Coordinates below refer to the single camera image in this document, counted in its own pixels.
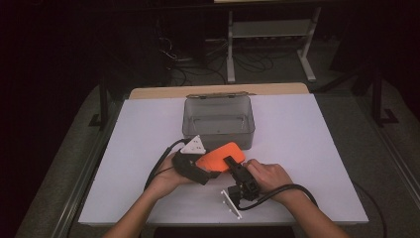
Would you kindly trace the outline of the transparent grey plastic box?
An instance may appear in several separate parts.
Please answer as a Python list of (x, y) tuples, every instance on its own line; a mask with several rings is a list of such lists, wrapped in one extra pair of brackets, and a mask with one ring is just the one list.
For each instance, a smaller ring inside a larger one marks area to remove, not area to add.
[(189, 95), (184, 102), (182, 134), (188, 139), (199, 135), (208, 150), (230, 142), (249, 150), (255, 131), (252, 101), (246, 92)]

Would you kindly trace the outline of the grey metal rail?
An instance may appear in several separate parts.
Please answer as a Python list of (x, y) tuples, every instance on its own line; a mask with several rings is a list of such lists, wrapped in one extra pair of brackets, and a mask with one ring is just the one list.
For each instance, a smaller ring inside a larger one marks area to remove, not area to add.
[(100, 164), (122, 103), (88, 102), (80, 108), (71, 125), (54, 166), (53, 181), (61, 185), (63, 207), (59, 211), (51, 238), (68, 238), (74, 219), (90, 189), (92, 179)]
[(396, 145), (391, 135), (386, 131), (387, 126), (400, 125), (401, 120), (388, 108), (380, 109), (379, 116), (375, 117), (372, 113), (372, 107), (364, 98), (358, 98), (357, 102), (380, 142), (389, 153), (390, 160), (401, 177), (405, 189), (420, 210), (420, 174), (417, 174), (413, 166), (407, 162), (406, 157), (403, 156), (402, 149)]

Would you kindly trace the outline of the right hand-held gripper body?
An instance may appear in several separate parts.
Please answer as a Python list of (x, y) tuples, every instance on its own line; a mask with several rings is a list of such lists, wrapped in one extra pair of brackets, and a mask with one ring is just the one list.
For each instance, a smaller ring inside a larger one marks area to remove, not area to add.
[(242, 165), (230, 166), (229, 172), (235, 184), (221, 191), (223, 203), (238, 219), (242, 219), (241, 200), (255, 200), (260, 194), (260, 188), (251, 173)]

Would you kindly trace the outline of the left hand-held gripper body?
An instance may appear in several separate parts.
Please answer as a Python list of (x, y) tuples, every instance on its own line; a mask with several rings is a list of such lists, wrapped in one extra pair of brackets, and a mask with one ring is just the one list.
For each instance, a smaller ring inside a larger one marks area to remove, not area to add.
[(210, 179), (210, 173), (196, 165), (196, 162), (205, 154), (206, 149), (200, 136), (197, 135), (175, 153), (172, 165), (181, 176), (205, 185)]

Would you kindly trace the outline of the black metal stand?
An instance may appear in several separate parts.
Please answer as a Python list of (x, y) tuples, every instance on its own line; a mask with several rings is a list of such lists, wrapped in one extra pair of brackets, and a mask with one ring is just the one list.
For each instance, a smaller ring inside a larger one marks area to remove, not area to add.
[(100, 112), (92, 116), (89, 126), (103, 130), (108, 122), (108, 91), (104, 76), (101, 76), (99, 80), (99, 104)]
[(384, 124), (398, 123), (390, 109), (383, 109), (382, 102), (382, 77), (380, 76), (379, 69), (376, 67), (373, 71), (372, 80), (372, 105), (371, 115), (377, 126), (383, 127)]

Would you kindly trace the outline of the white table cover board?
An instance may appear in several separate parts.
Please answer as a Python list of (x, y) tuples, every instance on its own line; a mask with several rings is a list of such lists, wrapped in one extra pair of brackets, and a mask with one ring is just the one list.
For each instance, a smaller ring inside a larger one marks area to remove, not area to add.
[[(251, 101), (256, 131), (246, 156), (282, 165), (294, 182), (310, 190), (333, 221), (368, 222), (315, 97), (254, 95)], [(164, 150), (181, 139), (183, 107), (181, 98), (124, 103), (79, 223), (107, 226), (123, 216), (142, 193)], [(272, 200), (235, 215), (221, 193), (232, 183), (230, 176), (221, 175), (205, 185), (181, 185), (157, 203), (149, 222), (164, 226), (293, 223), (292, 215)]]

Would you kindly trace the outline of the person's left hand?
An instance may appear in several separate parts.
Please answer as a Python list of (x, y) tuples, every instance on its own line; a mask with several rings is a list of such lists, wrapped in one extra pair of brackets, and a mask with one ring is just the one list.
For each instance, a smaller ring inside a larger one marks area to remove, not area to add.
[(164, 159), (152, 179), (152, 182), (146, 189), (145, 195), (151, 200), (159, 200), (172, 193), (180, 185), (191, 183), (190, 179), (181, 176), (173, 168), (173, 157), (174, 153)]

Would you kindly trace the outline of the white metal desk frame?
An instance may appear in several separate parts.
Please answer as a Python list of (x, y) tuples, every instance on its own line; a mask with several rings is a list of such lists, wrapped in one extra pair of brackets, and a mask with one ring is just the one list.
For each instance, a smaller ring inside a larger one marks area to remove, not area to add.
[(235, 66), (233, 56), (233, 41), (235, 39), (274, 38), (274, 37), (303, 37), (304, 45), (296, 51), (303, 71), (309, 82), (315, 82), (316, 76), (307, 59), (313, 36), (317, 27), (322, 8), (313, 10), (309, 19), (293, 20), (263, 20), (263, 21), (238, 21), (234, 19), (234, 11), (228, 15), (228, 49), (226, 57), (227, 82), (235, 83)]

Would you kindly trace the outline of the person's right hand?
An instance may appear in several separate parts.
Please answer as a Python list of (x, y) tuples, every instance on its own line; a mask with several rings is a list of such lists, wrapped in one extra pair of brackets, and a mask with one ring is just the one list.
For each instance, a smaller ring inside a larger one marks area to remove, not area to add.
[(245, 163), (245, 168), (257, 181), (262, 194), (268, 194), (283, 185), (292, 184), (288, 173), (278, 164), (266, 165), (256, 159), (251, 159)]

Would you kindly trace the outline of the wooden table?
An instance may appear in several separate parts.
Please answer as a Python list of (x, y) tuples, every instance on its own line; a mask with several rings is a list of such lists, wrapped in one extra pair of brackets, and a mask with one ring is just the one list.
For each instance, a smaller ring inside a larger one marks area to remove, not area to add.
[(229, 84), (229, 85), (199, 85), (135, 88), (130, 93), (130, 99), (182, 98), (190, 94), (214, 94), (247, 92), (256, 95), (277, 94), (308, 94), (304, 83), (260, 83), (260, 84)]

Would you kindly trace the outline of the orange phone case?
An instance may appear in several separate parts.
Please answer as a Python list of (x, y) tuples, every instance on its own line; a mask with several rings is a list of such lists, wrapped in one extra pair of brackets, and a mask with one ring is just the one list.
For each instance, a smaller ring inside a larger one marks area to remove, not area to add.
[(224, 161), (228, 157), (232, 157), (238, 164), (241, 164), (246, 158), (239, 146), (234, 142), (230, 142), (205, 154), (195, 164), (205, 171), (223, 173), (229, 169)]

